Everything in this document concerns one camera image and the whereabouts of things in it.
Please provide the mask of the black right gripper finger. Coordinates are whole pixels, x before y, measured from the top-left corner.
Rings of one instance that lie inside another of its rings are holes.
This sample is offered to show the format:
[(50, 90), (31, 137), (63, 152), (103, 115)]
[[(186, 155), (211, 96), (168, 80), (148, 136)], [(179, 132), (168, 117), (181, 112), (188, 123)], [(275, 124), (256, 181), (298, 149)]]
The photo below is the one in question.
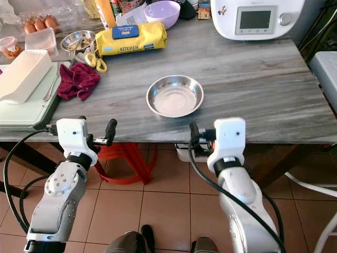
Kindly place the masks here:
[(190, 149), (193, 150), (193, 154), (204, 154), (204, 149), (200, 145), (200, 131), (195, 121), (190, 122)]

